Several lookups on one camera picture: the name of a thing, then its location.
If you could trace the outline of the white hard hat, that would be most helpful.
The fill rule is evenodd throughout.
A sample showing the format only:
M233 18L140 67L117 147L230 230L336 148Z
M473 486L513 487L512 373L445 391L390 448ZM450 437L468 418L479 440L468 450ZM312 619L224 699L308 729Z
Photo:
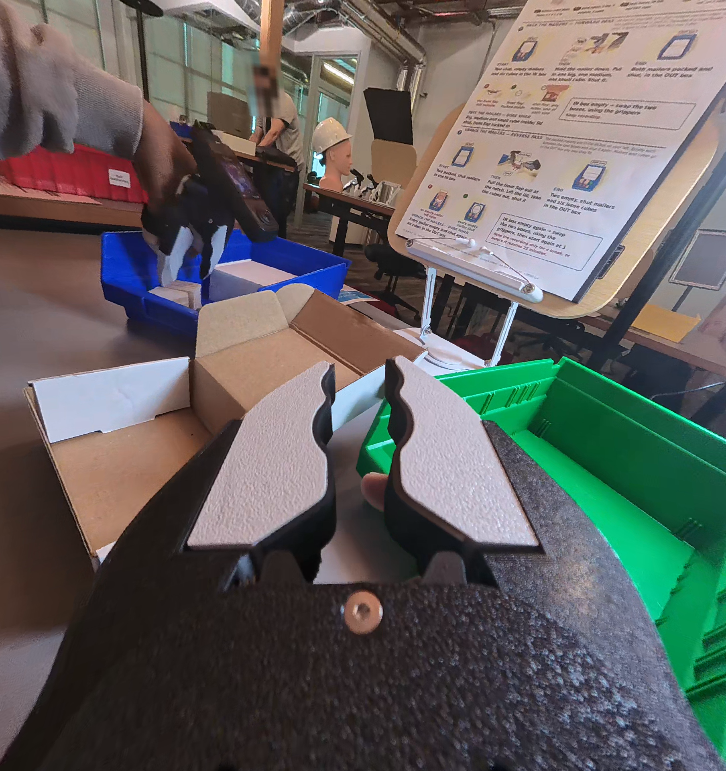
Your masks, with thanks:
M311 147L313 153L322 155L338 145L351 144L351 140L352 135L348 133L341 122L329 117L316 125L313 130Z

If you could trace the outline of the mannequin head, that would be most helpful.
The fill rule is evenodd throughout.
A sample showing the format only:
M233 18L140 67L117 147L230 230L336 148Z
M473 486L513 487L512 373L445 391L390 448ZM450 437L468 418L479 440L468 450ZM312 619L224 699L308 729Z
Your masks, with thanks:
M352 147L349 139L339 142L324 151L325 173L319 180L319 188L341 193L344 179L350 176L352 168Z

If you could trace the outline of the natural wooden cube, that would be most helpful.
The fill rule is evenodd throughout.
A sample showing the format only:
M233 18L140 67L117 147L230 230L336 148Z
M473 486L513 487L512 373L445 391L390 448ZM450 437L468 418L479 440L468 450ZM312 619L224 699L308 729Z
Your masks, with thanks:
M149 290L149 294L175 302L190 310L199 311L202 307L202 284L191 281L172 281L166 286Z

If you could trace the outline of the tan and black panel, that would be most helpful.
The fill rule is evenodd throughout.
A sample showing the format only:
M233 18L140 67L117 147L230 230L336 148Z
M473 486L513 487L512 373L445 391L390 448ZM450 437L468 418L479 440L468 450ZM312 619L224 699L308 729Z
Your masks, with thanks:
M417 168L410 93L369 87L364 98L374 135L370 146L372 178L405 189Z

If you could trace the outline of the blue plastic bin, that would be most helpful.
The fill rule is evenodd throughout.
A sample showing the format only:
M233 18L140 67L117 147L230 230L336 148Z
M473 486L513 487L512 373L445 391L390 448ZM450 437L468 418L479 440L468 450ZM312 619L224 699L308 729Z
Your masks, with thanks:
M194 339L199 312L157 295L159 286L156 255L137 230L106 232L100 237L100 278L105 300L120 305L128 319L150 324L166 332ZM252 279L254 292L277 291L301 283L338 299L350 261L309 246L275 238L253 243L234 230L217 267L251 263L285 277Z

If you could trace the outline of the silver air duct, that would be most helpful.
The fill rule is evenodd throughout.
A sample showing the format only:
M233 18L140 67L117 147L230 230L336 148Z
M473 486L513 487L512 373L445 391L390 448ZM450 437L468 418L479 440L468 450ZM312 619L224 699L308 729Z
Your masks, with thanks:
M426 66L427 53L399 27L394 19L372 1L340 1L340 14L371 38L394 61L407 66Z

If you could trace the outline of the green plastic bin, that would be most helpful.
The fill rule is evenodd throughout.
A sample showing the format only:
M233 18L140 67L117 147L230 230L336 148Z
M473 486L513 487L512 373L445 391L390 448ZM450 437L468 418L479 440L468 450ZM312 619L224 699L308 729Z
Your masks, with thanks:
M437 380L541 547L395 591L380 712L406 704L375 742L396 769L726 769L726 440L570 360Z

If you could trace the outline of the white document stand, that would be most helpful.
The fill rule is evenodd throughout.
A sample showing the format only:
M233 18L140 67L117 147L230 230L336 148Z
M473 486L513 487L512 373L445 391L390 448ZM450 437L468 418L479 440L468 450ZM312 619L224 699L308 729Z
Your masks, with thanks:
M481 246L471 237L408 238L405 248L408 255L427 268L418 340L426 351L426 359L438 368L456 370L463 365L460 355L442 351L440 344L431 341L431 310L438 267L451 275L472 279L489 291L495 290L512 298L492 357L484 361L485 368L498 365L519 305L522 302L541 303L544 299L541 287L496 255L488 246Z

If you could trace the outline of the wooden post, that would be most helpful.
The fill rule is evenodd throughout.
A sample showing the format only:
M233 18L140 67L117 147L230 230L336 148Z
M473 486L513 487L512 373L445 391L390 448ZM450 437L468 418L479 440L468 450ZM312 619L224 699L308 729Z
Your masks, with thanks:
M260 6L260 62L272 71L281 60L284 1L262 1Z

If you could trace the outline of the person's left forearm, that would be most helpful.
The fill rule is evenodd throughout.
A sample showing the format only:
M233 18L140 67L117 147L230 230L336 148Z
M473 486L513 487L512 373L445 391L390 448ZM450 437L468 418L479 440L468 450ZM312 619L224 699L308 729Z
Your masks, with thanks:
M49 24L0 2L0 159L75 145L133 159L142 137L137 86L97 68Z

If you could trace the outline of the cardboard mailer box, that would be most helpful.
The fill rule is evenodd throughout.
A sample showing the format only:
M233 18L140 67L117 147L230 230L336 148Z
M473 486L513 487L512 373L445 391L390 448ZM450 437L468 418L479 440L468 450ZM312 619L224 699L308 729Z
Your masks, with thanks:
M210 302L221 302L252 294L296 277L251 259L219 262L209 276L208 299Z
M195 356L29 382L25 397L82 541L98 567L127 525L228 421L326 361L333 428L383 397L384 364L426 355L306 284L201 308Z

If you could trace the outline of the printed instruction sheet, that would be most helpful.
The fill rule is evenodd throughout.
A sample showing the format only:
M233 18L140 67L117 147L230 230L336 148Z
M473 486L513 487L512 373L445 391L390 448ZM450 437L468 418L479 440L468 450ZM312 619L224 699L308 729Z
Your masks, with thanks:
M576 302L726 84L726 1L527 2L396 233Z

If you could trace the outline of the wooden desk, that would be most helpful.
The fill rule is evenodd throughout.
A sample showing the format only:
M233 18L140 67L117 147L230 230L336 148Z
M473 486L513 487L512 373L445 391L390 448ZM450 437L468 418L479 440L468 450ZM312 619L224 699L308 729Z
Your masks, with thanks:
M38 191L38 196L17 196L0 192L0 217L21 220L140 229L142 205L132 202L54 196Z
M304 183L302 187L304 191L319 197L319 211L337 217L339 220L332 251L334 255L338 257L344 255L349 223L373 230L385 242L387 241L387 230L391 217L395 213L394 207L326 190L308 183Z

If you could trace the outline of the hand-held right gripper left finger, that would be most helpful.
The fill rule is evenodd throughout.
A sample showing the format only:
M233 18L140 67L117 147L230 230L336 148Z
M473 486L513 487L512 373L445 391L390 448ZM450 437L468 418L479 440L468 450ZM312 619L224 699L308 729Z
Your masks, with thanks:
M288 553L314 581L337 523L327 445L335 366L313 365L232 421L189 462L185 551L238 551L257 574Z

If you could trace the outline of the black metal pole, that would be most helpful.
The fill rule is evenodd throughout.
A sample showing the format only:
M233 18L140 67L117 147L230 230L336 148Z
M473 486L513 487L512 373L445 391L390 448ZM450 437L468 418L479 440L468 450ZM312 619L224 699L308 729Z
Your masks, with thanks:
M704 186L686 208L683 217L664 239L646 274L642 276L637 287L620 309L616 319L603 335L601 342L592 352L587 362L589 369L600 371L610 355L618 352L619 343L631 328L632 323L653 296L670 268L693 240L695 233L725 190L726 150Z

